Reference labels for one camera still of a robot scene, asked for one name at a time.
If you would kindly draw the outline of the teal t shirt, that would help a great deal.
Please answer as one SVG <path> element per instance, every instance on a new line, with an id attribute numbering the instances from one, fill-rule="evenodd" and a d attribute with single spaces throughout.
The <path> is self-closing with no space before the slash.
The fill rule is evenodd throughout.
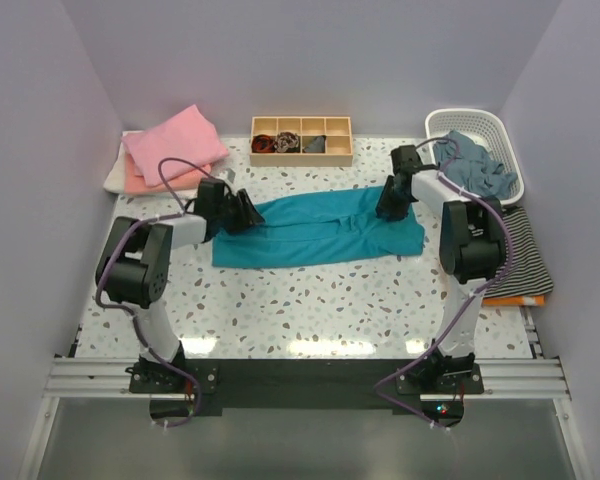
<path id="1" fill-rule="evenodd" d="M 385 256 L 419 256 L 425 229 L 412 210 L 399 221 L 376 215 L 380 187 L 323 191 L 261 203 L 262 225 L 240 234 L 218 233 L 217 268 L 293 268 Z"/>

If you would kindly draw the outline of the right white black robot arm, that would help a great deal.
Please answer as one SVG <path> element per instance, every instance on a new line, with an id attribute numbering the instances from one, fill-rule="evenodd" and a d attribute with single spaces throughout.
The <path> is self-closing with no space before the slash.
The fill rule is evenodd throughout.
<path id="1" fill-rule="evenodd" d="M 439 261 L 449 277 L 443 319 L 431 347 L 394 375 L 412 393 L 451 394 L 458 387 L 482 392 L 475 365 L 475 330 L 486 290 L 506 265 L 510 235 L 500 201 L 482 199 L 422 162 L 415 145 L 391 151 L 390 175 L 376 206 L 388 221 L 407 217 L 414 202 L 440 216 Z"/>

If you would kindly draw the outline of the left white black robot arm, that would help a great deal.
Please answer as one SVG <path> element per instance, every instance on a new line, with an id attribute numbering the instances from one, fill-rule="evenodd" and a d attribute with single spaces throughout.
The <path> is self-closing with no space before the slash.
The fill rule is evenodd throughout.
<path id="1" fill-rule="evenodd" d="M 139 342 L 137 362 L 128 370 L 134 393 L 198 392 L 186 367 L 184 347 L 162 300 L 171 253 L 211 241 L 218 233 L 240 234 L 265 223 L 244 189 L 207 178 L 179 210 L 152 219 L 118 216 L 96 268 L 96 304 L 126 313 Z"/>

